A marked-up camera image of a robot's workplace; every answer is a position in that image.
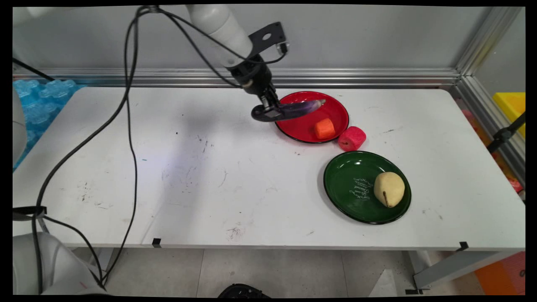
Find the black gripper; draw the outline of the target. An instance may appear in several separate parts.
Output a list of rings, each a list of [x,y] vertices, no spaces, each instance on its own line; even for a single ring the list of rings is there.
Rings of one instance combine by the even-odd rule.
[[[255,63],[244,61],[234,67],[229,67],[232,77],[243,86],[248,94],[260,98],[262,112],[268,113],[269,118],[280,118],[280,101],[272,84],[272,73],[261,55],[249,58]]]

